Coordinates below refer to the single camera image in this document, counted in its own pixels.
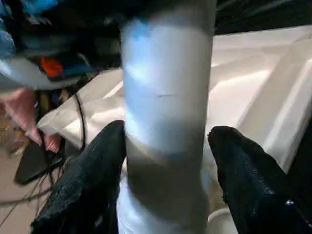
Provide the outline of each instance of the white pipe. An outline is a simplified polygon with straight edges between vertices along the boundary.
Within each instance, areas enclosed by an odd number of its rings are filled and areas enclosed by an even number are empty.
[[[122,30],[127,179],[120,234],[203,234],[200,169],[215,2],[179,1]]]

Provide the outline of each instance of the white surface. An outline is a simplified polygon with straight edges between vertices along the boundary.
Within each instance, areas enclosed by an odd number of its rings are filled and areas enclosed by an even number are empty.
[[[311,30],[299,27],[215,37],[206,133],[216,125],[236,127],[288,171],[311,112]],[[100,75],[80,91],[88,119],[95,113],[115,113],[111,110],[118,110],[112,119],[123,115],[123,88],[102,99],[121,81],[122,71],[116,70]],[[40,124],[70,139],[74,134],[64,127],[78,117],[73,101],[50,114],[59,117],[50,121],[45,117]],[[108,115],[97,118],[97,131],[108,121]],[[73,142],[79,145],[80,139],[76,135]],[[216,179],[206,138],[203,163]]]
[[[209,215],[207,234],[238,234],[228,208],[220,209]]]

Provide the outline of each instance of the floor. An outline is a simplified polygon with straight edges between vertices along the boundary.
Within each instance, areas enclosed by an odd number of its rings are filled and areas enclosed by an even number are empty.
[[[4,200],[20,199],[29,193],[35,186],[35,182],[21,187],[14,183],[14,175],[18,168],[21,155],[8,156],[0,149],[0,203]],[[50,186],[49,180],[45,179],[42,184],[42,191]],[[38,193],[39,186],[33,194]],[[45,197],[41,198],[40,207],[43,206]],[[6,216],[12,210],[11,207],[0,207],[0,234],[27,234],[30,231],[30,224],[36,215],[37,200],[16,206],[9,217]]]

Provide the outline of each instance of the wire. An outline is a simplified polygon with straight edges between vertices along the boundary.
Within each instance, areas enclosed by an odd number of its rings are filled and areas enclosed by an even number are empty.
[[[38,123],[41,119],[41,92],[36,90],[35,91],[35,97],[36,97],[36,104],[35,104],[35,120],[36,120],[36,123]],[[51,167],[51,160],[49,158],[49,155],[48,155],[48,152],[47,152],[47,149],[45,147],[45,140],[44,140],[44,133],[38,129],[38,133],[39,133],[39,136],[40,136],[40,139],[41,139],[41,148],[42,148],[42,151],[43,151],[43,158],[44,158],[44,161],[47,165],[47,170],[48,170],[48,174],[49,174],[49,179],[50,179],[50,183],[51,183],[51,186],[54,185],[54,179],[53,179],[53,176],[52,176],[52,167]]]
[[[40,204],[40,206],[43,206],[45,204],[45,202],[48,200],[49,196],[47,196],[44,201]]]
[[[42,191],[42,184],[43,184],[44,180],[46,179],[46,177],[47,177],[47,174],[45,175],[45,177],[42,179],[42,181],[41,181],[40,184],[39,184],[39,193],[41,193],[41,191]],[[38,217],[39,209],[40,209],[40,207],[41,207],[41,205],[40,205],[40,199],[41,199],[41,196],[37,198],[35,218]]]
[[[16,199],[16,200],[0,200],[0,207],[5,207],[5,206],[14,206],[16,204],[21,204],[21,203],[27,203],[32,200],[36,200],[38,197],[42,197],[49,193],[53,189],[53,186],[50,188],[44,190],[41,193],[37,193],[36,195],[29,196],[29,197],[23,197],[21,199]]]
[[[82,128],[82,146],[81,146],[81,151],[84,151],[86,148],[86,122],[85,122],[85,116],[84,112],[82,109],[82,102],[80,100],[79,94],[73,92],[71,87],[67,87],[67,92],[69,94],[72,94],[74,96],[74,100],[76,101],[76,105],[78,107],[78,112],[79,112],[79,117],[80,117],[80,122],[81,122],[81,128]]]
[[[32,195],[34,194],[36,188],[37,188],[38,186],[40,186],[41,183],[42,183],[42,181],[44,181],[44,180],[47,178],[47,175],[48,175],[48,174],[45,174],[44,177],[41,176],[41,177],[37,180],[37,182],[36,182],[36,185],[37,185],[37,186],[35,186],[35,187],[33,188],[32,192],[30,193],[29,196],[32,196]],[[30,202],[27,204],[27,206],[28,206],[29,208],[33,208],[33,207],[31,206],[31,203],[30,203]]]
[[[38,187],[40,182],[40,179],[35,183],[34,187],[24,195],[23,198],[26,198],[28,195],[32,195],[33,192],[36,190],[36,188]],[[9,216],[11,215],[11,213],[15,210],[15,208],[19,205],[19,203],[15,203],[15,205],[12,207],[12,209],[9,211],[9,213],[5,216],[5,218],[2,220],[2,222],[0,223],[0,228],[3,226],[3,224],[5,223],[5,221],[9,218]]]
[[[84,149],[86,148],[85,118],[84,118],[84,113],[82,111],[82,105],[81,105],[81,102],[79,100],[78,94],[74,94],[74,97],[76,99],[76,103],[77,103],[78,110],[79,110],[79,115],[80,115],[80,121],[81,121],[81,125],[82,125],[82,146],[81,146],[81,151],[84,151]]]

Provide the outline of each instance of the orange object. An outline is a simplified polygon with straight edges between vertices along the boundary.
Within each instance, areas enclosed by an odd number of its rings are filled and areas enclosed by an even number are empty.
[[[59,77],[63,75],[63,66],[54,58],[41,57],[40,61],[42,69],[48,77]]]

